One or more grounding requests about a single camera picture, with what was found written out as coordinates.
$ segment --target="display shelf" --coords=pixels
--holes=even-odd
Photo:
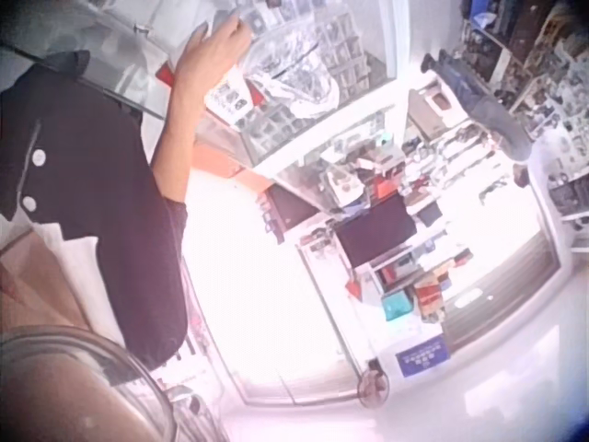
[[[577,238],[571,246],[573,253],[589,253],[589,238]]]
[[[580,212],[575,212],[574,214],[565,215],[561,218],[562,221],[574,221],[575,219],[583,218],[585,216],[589,216],[589,209],[584,209]]]
[[[413,285],[415,283],[417,283],[421,278],[423,278],[427,273],[437,269],[438,267],[452,261],[457,255],[459,255],[460,253],[462,253],[463,251],[467,250],[468,247],[466,246],[454,246],[452,248],[450,248],[450,250],[441,250],[441,251],[435,251],[433,253],[431,253],[430,255],[434,255],[434,254],[439,254],[439,257],[436,257],[438,259],[433,260],[431,257],[429,257],[428,255],[428,260],[427,261],[431,261],[428,262],[429,265],[425,265],[423,267],[421,267],[420,269],[408,274],[407,276],[401,278],[400,280],[398,280],[395,284],[390,285],[390,286],[384,286],[384,292],[387,294],[393,294],[398,292],[399,290],[402,290],[403,288],[409,286],[409,285]]]
[[[264,159],[253,170],[265,177],[275,178],[282,170],[341,133],[342,129],[352,127],[364,118],[391,106],[387,111],[385,128],[393,134],[394,139],[401,142],[407,119],[408,96],[409,91],[401,82],[390,81],[318,121]]]
[[[388,266],[390,263],[397,261],[399,258],[402,258],[408,253],[411,253],[431,238],[443,233],[446,230],[447,225],[448,222],[445,221],[443,218],[437,220],[431,226],[417,232],[403,244],[391,250],[389,253],[387,253],[387,255],[372,260],[371,267],[376,272],[382,269],[383,267]]]

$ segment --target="glass display case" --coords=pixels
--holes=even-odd
[[[253,42],[237,74],[207,96],[196,134],[320,210],[362,199],[357,165],[345,162],[354,149],[372,144],[374,160],[402,144],[409,0],[37,3],[3,29],[3,43],[41,59],[89,50],[87,80],[158,118],[168,95],[158,70],[201,23],[215,29],[237,9]],[[343,155],[350,128],[360,138]]]

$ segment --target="teal box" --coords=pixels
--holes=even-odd
[[[387,320],[395,320],[413,311],[413,305],[404,290],[383,298]]]

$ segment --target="plastic bag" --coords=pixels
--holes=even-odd
[[[340,88],[321,61],[312,18],[265,33],[241,69],[297,118],[317,118],[340,104]]]

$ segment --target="blue sign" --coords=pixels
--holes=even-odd
[[[401,367],[404,378],[421,373],[448,359],[450,359],[450,352],[442,334],[409,350],[397,353],[398,365]]]

